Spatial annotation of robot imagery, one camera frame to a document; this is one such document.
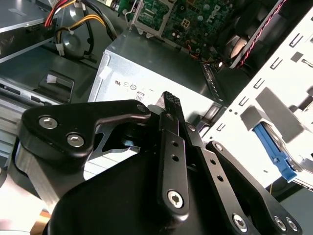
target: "motherboard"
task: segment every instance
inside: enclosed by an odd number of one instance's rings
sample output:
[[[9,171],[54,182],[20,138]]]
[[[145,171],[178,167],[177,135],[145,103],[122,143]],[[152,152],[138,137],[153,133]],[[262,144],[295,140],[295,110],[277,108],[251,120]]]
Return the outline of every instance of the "motherboard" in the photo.
[[[120,0],[116,10],[147,37],[156,36],[208,59],[210,47],[231,17],[233,0]]]
[[[228,0],[177,0],[162,38],[207,58],[232,11]]]

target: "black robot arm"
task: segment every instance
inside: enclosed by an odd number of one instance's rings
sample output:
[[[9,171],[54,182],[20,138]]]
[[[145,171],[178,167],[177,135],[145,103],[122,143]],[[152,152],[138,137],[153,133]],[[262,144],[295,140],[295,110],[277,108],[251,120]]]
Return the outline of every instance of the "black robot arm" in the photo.
[[[49,235],[302,234],[222,144],[203,144],[177,97],[162,98],[160,115],[135,100],[23,114],[12,159],[53,212]],[[88,159],[128,146],[140,150],[85,181]]]

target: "blue plastic clip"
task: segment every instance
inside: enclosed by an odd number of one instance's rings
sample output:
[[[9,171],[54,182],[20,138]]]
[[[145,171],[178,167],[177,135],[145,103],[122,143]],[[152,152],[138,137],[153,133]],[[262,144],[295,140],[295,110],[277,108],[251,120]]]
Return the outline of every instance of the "blue plastic clip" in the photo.
[[[283,178],[287,180],[288,183],[291,182],[297,176],[297,173],[288,164],[287,154],[279,150],[279,148],[261,123],[258,124],[253,129],[253,131],[262,142],[262,145],[264,146],[270,159],[272,160],[273,164],[277,166]]]

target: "red and black cable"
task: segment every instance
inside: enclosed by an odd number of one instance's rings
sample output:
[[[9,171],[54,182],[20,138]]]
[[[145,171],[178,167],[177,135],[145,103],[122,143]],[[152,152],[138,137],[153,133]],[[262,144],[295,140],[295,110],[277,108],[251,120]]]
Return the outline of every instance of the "red and black cable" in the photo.
[[[242,58],[240,66],[244,65],[245,61],[247,60],[247,58],[250,56],[252,49],[254,48],[256,42],[258,41],[258,39],[260,38],[261,34],[263,33],[264,29],[266,26],[268,26],[269,22],[273,19],[274,15],[276,15],[280,9],[282,8],[282,6],[284,5],[284,3],[287,0],[283,0],[278,6],[277,8],[274,10],[274,12],[270,15],[270,17],[267,19],[267,21],[265,22],[265,24],[263,25],[263,27],[260,29],[260,31],[258,32],[258,34],[256,35],[255,39],[253,40],[250,48],[246,51],[245,56]]]
[[[64,4],[66,4],[68,2],[68,0],[59,0],[57,2],[57,4],[52,8],[48,18],[45,21],[45,27],[49,27],[52,24],[52,20],[53,20],[53,16],[55,14],[55,12]]]

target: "cable connector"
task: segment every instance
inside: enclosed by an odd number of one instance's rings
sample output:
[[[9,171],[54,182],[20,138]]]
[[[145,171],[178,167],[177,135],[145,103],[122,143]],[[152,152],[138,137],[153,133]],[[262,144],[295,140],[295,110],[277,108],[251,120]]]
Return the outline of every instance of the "cable connector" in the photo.
[[[82,4],[83,4],[82,2],[77,1],[77,2],[74,3],[74,7],[75,8],[82,8]]]
[[[56,48],[57,48],[57,50],[59,52],[59,55],[60,56],[64,56],[65,54],[64,54],[63,44],[62,43],[57,43],[55,46],[56,46]]]

